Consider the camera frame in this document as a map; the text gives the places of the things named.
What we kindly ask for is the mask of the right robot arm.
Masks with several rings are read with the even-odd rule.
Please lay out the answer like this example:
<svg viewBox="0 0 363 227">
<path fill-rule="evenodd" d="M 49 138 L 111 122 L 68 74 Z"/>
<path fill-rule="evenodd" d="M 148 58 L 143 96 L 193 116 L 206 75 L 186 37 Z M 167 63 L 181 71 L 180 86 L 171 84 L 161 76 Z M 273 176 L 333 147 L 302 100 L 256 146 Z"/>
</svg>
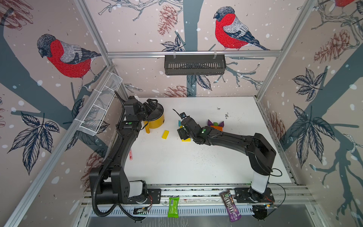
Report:
<svg viewBox="0 0 363 227">
<path fill-rule="evenodd" d="M 182 126 L 177 131 L 182 140 L 190 138 L 199 145 L 220 146 L 245 154 L 253 170 L 252 182 L 250 188 L 236 196 L 236 199 L 250 203 L 274 202 L 267 185 L 273 172 L 276 151 L 263 135 L 236 135 L 210 126 L 198 127 L 196 130 Z"/>
</svg>

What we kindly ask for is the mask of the orange block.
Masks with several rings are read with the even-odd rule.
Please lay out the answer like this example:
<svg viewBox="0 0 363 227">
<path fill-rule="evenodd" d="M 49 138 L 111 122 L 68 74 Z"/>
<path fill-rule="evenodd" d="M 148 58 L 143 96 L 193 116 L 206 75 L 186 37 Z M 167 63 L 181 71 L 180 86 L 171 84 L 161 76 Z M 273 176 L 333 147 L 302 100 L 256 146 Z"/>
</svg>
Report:
<svg viewBox="0 0 363 227">
<path fill-rule="evenodd" d="M 212 126 L 212 128 L 217 129 L 219 131 L 223 131 L 223 127 L 220 126 Z"/>
</svg>

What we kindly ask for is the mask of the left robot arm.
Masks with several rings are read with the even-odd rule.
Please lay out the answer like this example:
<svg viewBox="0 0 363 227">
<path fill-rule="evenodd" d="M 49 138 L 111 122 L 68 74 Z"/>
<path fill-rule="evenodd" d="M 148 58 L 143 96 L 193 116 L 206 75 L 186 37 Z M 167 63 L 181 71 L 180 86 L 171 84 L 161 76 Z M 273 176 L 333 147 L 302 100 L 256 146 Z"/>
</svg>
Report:
<svg viewBox="0 0 363 227">
<path fill-rule="evenodd" d="M 148 193 L 145 181 L 128 180 L 124 166 L 133 143 L 140 131 L 145 128 L 142 122 L 148 121 L 148 117 L 157 109 L 158 101 L 147 99 L 145 103 L 142 103 L 134 96 L 123 100 L 118 93 L 115 95 L 122 103 L 123 112 L 116 125 L 115 144 L 101 166 L 92 168 L 88 175 L 92 208 L 97 216 L 106 217 L 119 207 L 126 216 L 141 222 L 143 218 L 132 216 L 123 205 L 129 202 L 149 202 L 147 208 L 151 209 L 153 198 Z"/>
</svg>

